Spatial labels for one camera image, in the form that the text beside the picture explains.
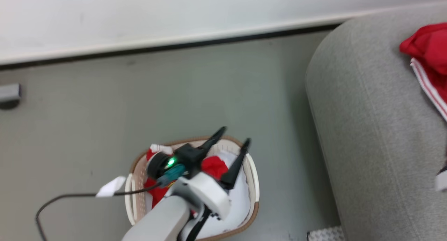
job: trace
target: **basket handle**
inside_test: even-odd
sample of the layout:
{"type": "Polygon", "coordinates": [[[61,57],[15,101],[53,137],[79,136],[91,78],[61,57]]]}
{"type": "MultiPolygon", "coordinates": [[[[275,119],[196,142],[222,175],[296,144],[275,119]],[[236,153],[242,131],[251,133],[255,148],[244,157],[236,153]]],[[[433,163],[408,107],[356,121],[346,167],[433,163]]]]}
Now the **basket handle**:
{"type": "MultiPolygon", "coordinates": [[[[132,178],[132,174],[129,174],[126,179],[126,186],[124,187],[125,192],[135,190],[135,180],[132,178]]],[[[131,225],[135,225],[135,217],[136,217],[136,195],[132,195],[132,203],[131,203],[131,195],[124,196],[124,202],[126,203],[126,212],[127,217],[129,218],[129,222],[131,225]]]]}

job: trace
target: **red cloth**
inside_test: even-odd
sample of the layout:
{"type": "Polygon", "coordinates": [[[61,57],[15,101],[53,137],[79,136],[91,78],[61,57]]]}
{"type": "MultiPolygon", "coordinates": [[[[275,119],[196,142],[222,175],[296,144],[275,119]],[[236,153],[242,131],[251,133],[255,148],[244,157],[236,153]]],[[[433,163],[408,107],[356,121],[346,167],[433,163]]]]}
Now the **red cloth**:
{"type": "Polygon", "coordinates": [[[447,101],[447,23],[420,28],[401,43],[401,52],[417,59],[431,85],[447,101]]]}
{"type": "MultiPolygon", "coordinates": [[[[152,151],[149,149],[146,154],[147,160],[150,160],[150,158],[152,158],[154,154],[155,153],[152,153],[152,151]]],[[[201,162],[201,169],[208,175],[219,180],[222,175],[228,171],[228,167],[225,162],[216,155],[210,156],[203,160],[201,162]]],[[[153,185],[155,185],[155,181],[150,178],[148,178],[147,181],[144,183],[145,188],[153,185]]],[[[163,199],[163,196],[166,194],[171,185],[172,183],[165,188],[157,187],[153,190],[148,191],[148,193],[152,195],[152,209],[157,205],[157,203],[159,203],[159,201],[163,199]]]]}

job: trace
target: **black baseboard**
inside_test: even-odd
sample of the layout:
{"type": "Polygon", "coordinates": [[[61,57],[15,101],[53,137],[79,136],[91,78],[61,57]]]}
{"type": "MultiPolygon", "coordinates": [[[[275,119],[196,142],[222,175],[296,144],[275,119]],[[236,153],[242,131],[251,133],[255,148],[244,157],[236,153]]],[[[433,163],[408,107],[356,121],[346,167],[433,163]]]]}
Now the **black baseboard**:
{"type": "Polygon", "coordinates": [[[287,31],[276,31],[276,32],[270,32],[267,34],[256,34],[256,35],[249,35],[249,36],[243,36],[243,37],[231,37],[231,38],[215,39],[215,40],[203,41],[203,42],[185,43],[185,44],[179,44],[179,45],[165,45],[165,46],[150,47],[150,48],[140,48],[140,49],[106,52],[106,53],[96,53],[96,54],[74,56],[74,57],[30,61],[30,62],[24,62],[24,63],[14,63],[14,64],[0,66],[0,71],[24,68],[24,67],[30,67],[30,66],[43,66],[43,65],[56,64],[56,63],[66,63],[66,62],[73,62],[73,61],[80,61],[80,60],[88,60],[88,59],[95,59],[95,58],[115,57],[115,56],[123,56],[123,55],[130,55],[130,54],[150,53],[150,52],[159,52],[159,51],[166,51],[166,50],[177,50],[177,49],[199,47],[199,46],[206,46],[206,45],[234,43],[234,42],[241,42],[241,41],[247,41],[247,40],[253,40],[253,39],[266,39],[266,38],[273,38],[273,37],[291,36],[291,35],[297,35],[297,34],[308,34],[308,33],[318,32],[318,31],[333,30],[333,29],[337,28],[337,26],[339,26],[339,25],[340,25],[340,23],[324,25],[324,26],[294,29],[294,30],[287,30],[287,31]]]}

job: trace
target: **white textured mat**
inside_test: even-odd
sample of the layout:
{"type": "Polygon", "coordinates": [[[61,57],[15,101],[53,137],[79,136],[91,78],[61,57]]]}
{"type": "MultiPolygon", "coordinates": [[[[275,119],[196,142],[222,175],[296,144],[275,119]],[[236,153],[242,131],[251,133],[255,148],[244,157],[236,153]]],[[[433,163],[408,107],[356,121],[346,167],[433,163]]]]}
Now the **white textured mat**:
{"type": "Polygon", "coordinates": [[[345,241],[341,226],[308,232],[307,241],[345,241]]]}

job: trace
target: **green light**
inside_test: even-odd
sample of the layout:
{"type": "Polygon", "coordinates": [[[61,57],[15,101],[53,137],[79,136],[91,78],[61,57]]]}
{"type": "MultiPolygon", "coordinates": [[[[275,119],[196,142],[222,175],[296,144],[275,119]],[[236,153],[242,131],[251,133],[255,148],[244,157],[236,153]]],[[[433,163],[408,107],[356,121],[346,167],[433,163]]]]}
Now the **green light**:
{"type": "Polygon", "coordinates": [[[174,163],[175,163],[175,158],[171,158],[169,161],[168,161],[168,167],[171,167],[172,165],[174,165],[174,163]]]}

